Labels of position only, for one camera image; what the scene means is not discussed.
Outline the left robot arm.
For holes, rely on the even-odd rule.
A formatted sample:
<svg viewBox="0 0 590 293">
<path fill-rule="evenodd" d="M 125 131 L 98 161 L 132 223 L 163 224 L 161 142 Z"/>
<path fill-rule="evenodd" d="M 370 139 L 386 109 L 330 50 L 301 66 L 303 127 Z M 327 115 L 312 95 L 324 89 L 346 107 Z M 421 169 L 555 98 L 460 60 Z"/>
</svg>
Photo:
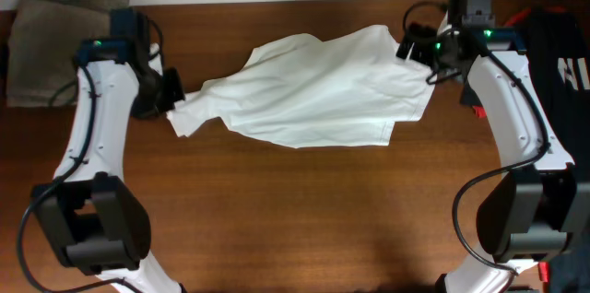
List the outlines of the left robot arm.
<svg viewBox="0 0 590 293">
<path fill-rule="evenodd" d="M 66 268 L 120 292 L 183 292 L 151 251 L 148 212 L 124 184 L 128 122 L 155 119 L 183 100 L 175 68 L 163 65 L 157 25 L 131 7 L 110 13 L 110 33 L 84 40 L 74 57 L 77 107 L 51 182 L 31 190 L 21 219 L 36 217 Z"/>
</svg>

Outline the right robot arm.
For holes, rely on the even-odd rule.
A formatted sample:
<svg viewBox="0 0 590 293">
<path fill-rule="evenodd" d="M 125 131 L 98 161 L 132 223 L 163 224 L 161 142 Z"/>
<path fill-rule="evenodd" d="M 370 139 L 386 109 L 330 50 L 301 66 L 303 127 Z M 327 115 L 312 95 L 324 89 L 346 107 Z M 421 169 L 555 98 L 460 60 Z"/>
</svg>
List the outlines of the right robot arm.
<svg viewBox="0 0 590 293">
<path fill-rule="evenodd" d="M 398 56 L 427 64 L 426 81 L 460 78 L 485 110 L 500 183 L 479 206 L 478 244 L 438 292 L 506 292 L 525 270 L 571 251 L 589 218 L 589 179 L 554 133 L 525 44 L 495 24 L 491 0 L 447 0 L 438 29 L 405 23 Z"/>
</svg>

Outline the white t-shirt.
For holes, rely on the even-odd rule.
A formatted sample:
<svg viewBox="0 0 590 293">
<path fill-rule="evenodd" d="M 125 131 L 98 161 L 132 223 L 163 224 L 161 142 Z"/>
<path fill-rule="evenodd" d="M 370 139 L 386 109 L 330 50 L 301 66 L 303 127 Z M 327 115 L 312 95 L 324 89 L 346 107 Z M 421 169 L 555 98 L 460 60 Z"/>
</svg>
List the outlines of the white t-shirt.
<svg viewBox="0 0 590 293">
<path fill-rule="evenodd" d="M 178 136 L 219 118 L 284 147 L 386 146 L 396 123 L 421 119 L 434 90 L 431 70 L 398 48 L 384 25 L 331 41 L 288 36 L 253 49 L 239 72 L 206 81 L 167 117 Z"/>
</svg>

